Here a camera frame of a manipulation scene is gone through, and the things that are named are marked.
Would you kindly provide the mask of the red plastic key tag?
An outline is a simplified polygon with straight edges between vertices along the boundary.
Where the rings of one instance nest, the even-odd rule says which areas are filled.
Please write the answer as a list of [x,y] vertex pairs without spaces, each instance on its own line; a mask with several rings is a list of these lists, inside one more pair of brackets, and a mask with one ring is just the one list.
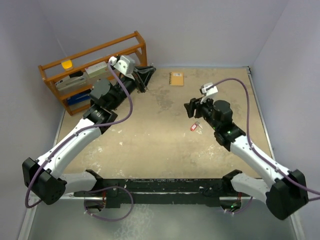
[[198,125],[196,123],[194,123],[191,127],[190,127],[190,131],[194,131],[196,128],[198,127]]

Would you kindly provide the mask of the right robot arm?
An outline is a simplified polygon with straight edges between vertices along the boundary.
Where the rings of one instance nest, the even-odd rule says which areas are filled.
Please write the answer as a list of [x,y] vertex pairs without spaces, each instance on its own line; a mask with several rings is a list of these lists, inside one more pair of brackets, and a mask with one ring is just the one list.
[[279,220],[285,220],[309,202],[304,174],[282,166],[254,145],[233,122],[233,111],[227,101],[208,99],[202,102],[192,98],[184,108],[189,118],[203,118],[213,128],[218,144],[241,158],[260,177],[256,179],[234,170],[222,183],[226,195],[247,194],[264,203]]

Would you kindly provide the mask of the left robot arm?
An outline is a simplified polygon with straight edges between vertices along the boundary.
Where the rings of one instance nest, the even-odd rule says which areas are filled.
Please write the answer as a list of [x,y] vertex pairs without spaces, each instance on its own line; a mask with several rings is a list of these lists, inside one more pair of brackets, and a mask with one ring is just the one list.
[[116,84],[108,79],[98,80],[90,92],[91,106],[77,125],[52,149],[37,159],[27,158],[22,163],[24,184],[27,187],[24,204],[31,209],[37,204],[29,203],[31,193],[39,202],[51,205],[64,194],[88,192],[98,196],[103,184],[95,172],[64,174],[72,160],[91,142],[102,136],[112,125],[126,121],[133,113],[131,93],[138,89],[146,91],[155,73],[154,66],[108,67]]

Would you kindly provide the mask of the brown spiral notebook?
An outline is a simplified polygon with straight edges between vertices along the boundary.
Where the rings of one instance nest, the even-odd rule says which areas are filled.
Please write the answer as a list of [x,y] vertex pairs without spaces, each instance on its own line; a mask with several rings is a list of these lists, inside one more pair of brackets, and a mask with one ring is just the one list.
[[184,86],[184,74],[182,72],[171,72],[169,74],[169,84],[171,86]]

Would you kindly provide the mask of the white box on shelf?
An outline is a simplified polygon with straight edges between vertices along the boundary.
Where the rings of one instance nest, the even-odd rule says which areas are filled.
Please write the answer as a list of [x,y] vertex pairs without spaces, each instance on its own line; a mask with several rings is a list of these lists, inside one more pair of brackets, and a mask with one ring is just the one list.
[[97,76],[105,74],[108,70],[108,64],[105,61],[85,68],[85,72],[87,73],[89,78],[95,78]]

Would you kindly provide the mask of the blue stapler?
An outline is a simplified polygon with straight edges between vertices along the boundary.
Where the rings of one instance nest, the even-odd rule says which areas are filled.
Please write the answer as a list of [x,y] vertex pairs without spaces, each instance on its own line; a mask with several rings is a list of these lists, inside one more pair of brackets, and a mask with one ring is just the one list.
[[89,100],[89,99],[90,99],[90,96],[88,93],[78,93],[76,95],[68,97],[67,104],[71,106],[71,105],[75,105],[75,104],[81,103],[81,102]]

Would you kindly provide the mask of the white black stapler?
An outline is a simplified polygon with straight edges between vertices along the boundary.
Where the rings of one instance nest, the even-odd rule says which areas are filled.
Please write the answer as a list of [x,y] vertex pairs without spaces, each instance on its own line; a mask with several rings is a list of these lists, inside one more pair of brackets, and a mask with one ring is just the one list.
[[56,88],[59,91],[68,90],[71,88],[79,87],[86,84],[88,81],[88,74],[83,73],[81,76],[73,76],[70,77],[69,75],[62,78],[58,82],[55,83]]

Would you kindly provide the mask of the orange wooden shelf rack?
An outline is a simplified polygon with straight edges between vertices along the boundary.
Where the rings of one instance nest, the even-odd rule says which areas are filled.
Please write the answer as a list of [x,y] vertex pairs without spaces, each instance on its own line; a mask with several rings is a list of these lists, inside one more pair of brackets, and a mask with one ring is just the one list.
[[[89,56],[97,51],[133,38],[137,41],[133,46],[126,47],[118,52],[111,53],[82,65],[76,64],[76,60],[79,58]],[[135,54],[138,59],[138,62],[134,64],[135,66],[147,66],[146,42],[138,31],[61,60],[46,65],[39,65],[38,69],[43,82],[62,104],[65,111],[70,116],[73,116],[91,106],[89,103],[89,91],[96,82],[100,80],[111,81],[114,79],[108,69],[109,59],[120,56],[131,57],[133,54]]]

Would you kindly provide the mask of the yellow sticky note pad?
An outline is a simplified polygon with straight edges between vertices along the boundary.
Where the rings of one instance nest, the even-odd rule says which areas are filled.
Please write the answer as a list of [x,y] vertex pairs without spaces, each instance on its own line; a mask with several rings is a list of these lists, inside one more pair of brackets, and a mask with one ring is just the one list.
[[60,64],[65,71],[70,71],[74,68],[74,65],[71,59],[65,59]]

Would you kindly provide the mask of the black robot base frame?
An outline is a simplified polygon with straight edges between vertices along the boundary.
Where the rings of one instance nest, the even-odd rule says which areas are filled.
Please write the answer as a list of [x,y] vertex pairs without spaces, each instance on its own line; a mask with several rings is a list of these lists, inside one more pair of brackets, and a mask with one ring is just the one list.
[[75,197],[100,198],[105,208],[122,204],[205,205],[235,212],[246,195],[232,189],[223,178],[103,178],[89,170],[97,182],[91,190],[76,191]]

